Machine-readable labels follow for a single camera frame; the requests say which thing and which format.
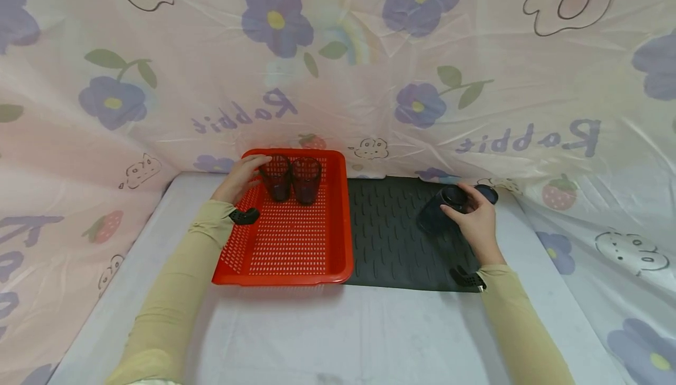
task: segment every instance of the sleeve cuff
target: sleeve cuff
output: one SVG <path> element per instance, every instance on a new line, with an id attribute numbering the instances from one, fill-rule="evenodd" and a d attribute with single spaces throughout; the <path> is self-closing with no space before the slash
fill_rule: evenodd
<path id="1" fill-rule="evenodd" d="M 499 299 L 528 299 L 519 275 L 507 265 L 485 265 L 477 272 L 486 284 L 485 293 Z"/>
<path id="2" fill-rule="evenodd" d="M 230 218 L 230 214 L 235 209 L 231 203 L 207 201 L 202 204 L 200 211 L 197 212 L 197 216 L 190 226 L 190 231 L 209 235 L 223 248 L 230 238 L 232 227 L 235 225 L 235 222 Z"/>

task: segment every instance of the plastic backdrop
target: plastic backdrop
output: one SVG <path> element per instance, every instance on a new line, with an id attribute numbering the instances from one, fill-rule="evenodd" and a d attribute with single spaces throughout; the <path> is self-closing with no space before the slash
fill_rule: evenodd
<path id="1" fill-rule="evenodd" d="M 0 383 L 43 385 L 180 171 L 255 147 L 515 193 L 676 383 L 676 0 L 0 0 Z"/>

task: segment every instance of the basket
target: basket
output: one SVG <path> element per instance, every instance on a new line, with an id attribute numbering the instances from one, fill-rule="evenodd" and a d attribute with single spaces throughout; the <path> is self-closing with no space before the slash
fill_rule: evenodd
<path id="1" fill-rule="evenodd" d="M 345 157 L 334 150 L 254 149 L 250 154 L 283 154 L 293 162 L 312 157 L 322 165 L 317 199 L 301 206 L 292 192 L 286 202 L 272 201 L 263 184 L 237 204 L 255 207 L 253 225 L 235 225 L 221 252 L 212 282 L 242 286 L 315 286 L 341 283 L 352 274 L 350 202 Z"/>

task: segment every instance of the black rubber mat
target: black rubber mat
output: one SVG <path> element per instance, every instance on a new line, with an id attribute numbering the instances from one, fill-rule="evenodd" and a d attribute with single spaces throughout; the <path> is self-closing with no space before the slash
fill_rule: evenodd
<path id="1" fill-rule="evenodd" d="M 459 229 L 426 237 L 415 216 L 440 188 L 417 178 L 348 180 L 354 272 L 347 284 L 428 291 L 477 292 L 458 286 L 449 270 L 479 264 Z"/>

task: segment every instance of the arm sleeve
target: arm sleeve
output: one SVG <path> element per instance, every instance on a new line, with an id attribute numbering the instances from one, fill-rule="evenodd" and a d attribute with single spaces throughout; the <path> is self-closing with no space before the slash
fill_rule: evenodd
<path id="1" fill-rule="evenodd" d="M 512 381 L 516 385 L 574 385 L 568 364 L 515 271 L 507 265 L 487 265 L 479 275 L 486 283 L 481 299 Z"/>
<path id="2" fill-rule="evenodd" d="M 232 231 L 230 203 L 208 201 L 157 275 L 106 385 L 141 380 L 181 383 L 192 327 L 218 257 Z"/>

